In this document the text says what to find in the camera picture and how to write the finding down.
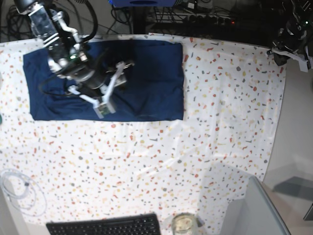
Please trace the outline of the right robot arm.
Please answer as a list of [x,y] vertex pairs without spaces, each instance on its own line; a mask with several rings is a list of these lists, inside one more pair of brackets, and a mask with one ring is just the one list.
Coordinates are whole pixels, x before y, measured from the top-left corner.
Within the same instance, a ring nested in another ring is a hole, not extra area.
[[88,55],[86,43],[93,39],[98,30],[94,8],[88,0],[81,1],[89,10],[93,29],[88,36],[80,36],[77,29],[70,27],[64,12],[58,10],[50,0],[16,0],[19,14],[28,16],[35,37],[43,41],[48,50],[48,65],[56,77],[73,80],[79,95],[92,98],[104,96],[105,76],[102,65]]

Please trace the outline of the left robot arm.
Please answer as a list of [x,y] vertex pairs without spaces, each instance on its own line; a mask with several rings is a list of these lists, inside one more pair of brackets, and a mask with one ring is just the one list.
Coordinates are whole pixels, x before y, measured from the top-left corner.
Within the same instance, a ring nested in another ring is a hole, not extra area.
[[291,0],[290,13],[285,26],[280,29],[268,55],[273,55],[278,66],[289,59],[299,63],[300,70],[308,72],[313,68],[313,58],[309,56],[308,44],[313,40],[313,2],[311,0]]

